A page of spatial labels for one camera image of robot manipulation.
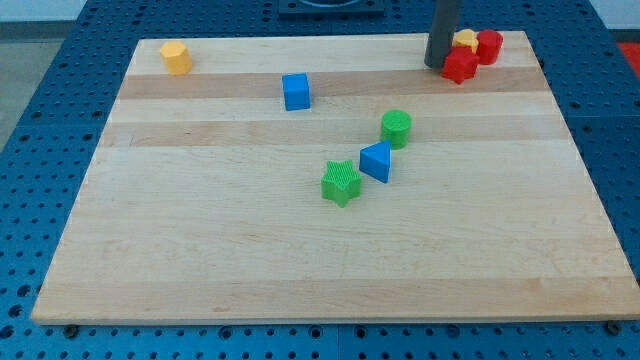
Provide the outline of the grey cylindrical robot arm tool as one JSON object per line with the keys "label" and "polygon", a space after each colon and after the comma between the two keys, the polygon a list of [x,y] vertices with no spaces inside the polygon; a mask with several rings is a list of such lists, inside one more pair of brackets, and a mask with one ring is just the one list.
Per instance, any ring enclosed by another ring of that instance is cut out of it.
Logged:
{"label": "grey cylindrical robot arm tool", "polygon": [[433,70],[441,70],[448,56],[456,31],[462,0],[436,0],[431,29],[427,39],[424,63]]}

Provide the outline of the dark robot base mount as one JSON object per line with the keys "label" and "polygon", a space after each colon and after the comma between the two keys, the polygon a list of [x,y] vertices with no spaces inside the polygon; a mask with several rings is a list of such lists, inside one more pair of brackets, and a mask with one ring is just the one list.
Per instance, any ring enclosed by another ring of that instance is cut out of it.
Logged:
{"label": "dark robot base mount", "polygon": [[280,18],[297,16],[383,15],[384,0],[277,0]]}

